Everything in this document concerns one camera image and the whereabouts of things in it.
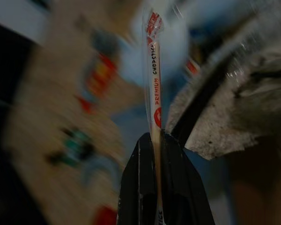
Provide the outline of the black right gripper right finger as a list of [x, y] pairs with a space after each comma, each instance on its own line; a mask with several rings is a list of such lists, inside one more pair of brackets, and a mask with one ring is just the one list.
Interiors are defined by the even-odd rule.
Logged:
[[210, 225], [211, 209], [200, 174], [185, 151], [162, 132], [162, 200], [167, 225]]

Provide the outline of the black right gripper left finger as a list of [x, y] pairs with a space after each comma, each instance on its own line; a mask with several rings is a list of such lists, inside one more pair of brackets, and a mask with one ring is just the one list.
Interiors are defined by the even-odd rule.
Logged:
[[149, 133], [143, 134], [123, 171], [118, 198], [119, 225], [153, 225], [157, 193], [154, 150]]

